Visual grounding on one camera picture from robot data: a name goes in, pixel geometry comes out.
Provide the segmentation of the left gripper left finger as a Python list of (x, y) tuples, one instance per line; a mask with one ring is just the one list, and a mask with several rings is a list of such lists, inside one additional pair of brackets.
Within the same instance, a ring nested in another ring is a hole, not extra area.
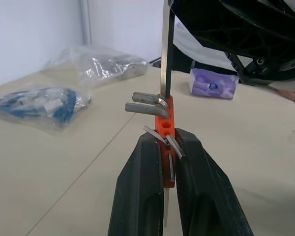
[(117, 178), (108, 236), (162, 236), (163, 219), (160, 145), (143, 134)]

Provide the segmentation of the purple tissue pack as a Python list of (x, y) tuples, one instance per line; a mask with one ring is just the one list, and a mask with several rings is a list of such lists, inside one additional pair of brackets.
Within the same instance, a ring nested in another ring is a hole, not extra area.
[(236, 75), (220, 74), (193, 68), (190, 70), (189, 88), (192, 95), (232, 100), (239, 82)]

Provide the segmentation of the large clear plastic bag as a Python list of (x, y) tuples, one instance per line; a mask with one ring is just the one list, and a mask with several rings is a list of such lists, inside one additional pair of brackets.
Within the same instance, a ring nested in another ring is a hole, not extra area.
[(145, 59), (131, 54), (115, 56), (113, 60), (118, 68), (117, 79), (119, 80), (142, 76), (147, 72), (149, 66)]

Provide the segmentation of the orange hex key holder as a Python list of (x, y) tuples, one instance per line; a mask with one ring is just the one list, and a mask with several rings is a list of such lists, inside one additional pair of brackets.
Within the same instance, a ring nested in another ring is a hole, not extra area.
[[(155, 129), (162, 136), (162, 138), (166, 138), (167, 135), (172, 135), (173, 137), (175, 137), (173, 97), (170, 96), (170, 98), (166, 98), (166, 101), (170, 105), (170, 108), (167, 111), (169, 112), (171, 117), (169, 119), (155, 117)], [(163, 142), (160, 142), (160, 151), (161, 151), (161, 161), (162, 161), (163, 186), (164, 188), (174, 188), (175, 174), (176, 174), (176, 160), (177, 160), (176, 152), (174, 148), (171, 147), (171, 145), (169, 145), (169, 148), (167, 148)], [(171, 176), (169, 154), (171, 154), (172, 156), (174, 177)]]

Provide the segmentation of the metal allen key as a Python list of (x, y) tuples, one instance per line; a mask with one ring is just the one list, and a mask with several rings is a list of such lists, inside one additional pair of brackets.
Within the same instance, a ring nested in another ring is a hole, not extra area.
[(163, 1), (163, 25), (162, 25), (162, 51), (161, 51), (161, 80), (160, 94), (165, 98), (170, 97), (171, 62), (170, 62), (170, 34), (171, 34), (171, 10), (168, 0)]

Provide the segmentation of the pale grey wall post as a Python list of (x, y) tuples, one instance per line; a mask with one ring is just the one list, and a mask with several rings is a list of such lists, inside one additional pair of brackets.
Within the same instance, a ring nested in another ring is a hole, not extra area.
[(87, 45), (92, 43), (90, 30), (89, 0), (81, 0), (81, 15), (83, 22), (84, 42)]

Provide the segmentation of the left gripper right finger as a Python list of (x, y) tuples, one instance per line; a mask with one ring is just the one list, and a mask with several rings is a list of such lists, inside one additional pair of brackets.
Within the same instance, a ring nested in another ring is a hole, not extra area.
[(175, 133), (185, 153), (176, 174), (183, 236), (254, 236), (228, 176), (194, 134)]

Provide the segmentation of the bent silver hex keys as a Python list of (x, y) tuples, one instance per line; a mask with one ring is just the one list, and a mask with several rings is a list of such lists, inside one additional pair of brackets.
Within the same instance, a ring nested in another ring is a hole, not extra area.
[(171, 117), (165, 109), (153, 105), (126, 103), (125, 110), (132, 113), (153, 115), (163, 119), (169, 119)]

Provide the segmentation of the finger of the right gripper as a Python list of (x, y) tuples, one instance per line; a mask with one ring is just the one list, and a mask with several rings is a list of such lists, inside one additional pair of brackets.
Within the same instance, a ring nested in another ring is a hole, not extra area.
[(235, 15), (251, 21), (270, 19), (295, 24), (295, 12), (284, 0), (220, 0), (220, 3)]
[(220, 0), (169, 0), (169, 5), (205, 47), (270, 62), (295, 58), (295, 24), (241, 18)]

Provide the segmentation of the bent grey metal rod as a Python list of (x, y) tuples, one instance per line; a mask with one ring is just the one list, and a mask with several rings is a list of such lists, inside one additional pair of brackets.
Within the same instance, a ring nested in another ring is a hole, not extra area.
[(169, 109), (170, 105), (160, 95), (150, 94), (150, 93), (143, 93), (143, 92), (134, 92), (132, 95), (132, 100), (134, 102), (149, 104), (149, 105), (160, 105), (164, 109)]

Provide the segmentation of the small clear plastic bag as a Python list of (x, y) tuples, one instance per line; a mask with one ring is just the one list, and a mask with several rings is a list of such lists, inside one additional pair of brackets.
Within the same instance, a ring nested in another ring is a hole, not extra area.
[(127, 53), (107, 47), (75, 46), (70, 48), (70, 60), (76, 66), (78, 85), (93, 88), (113, 81), (124, 73), (120, 64)]

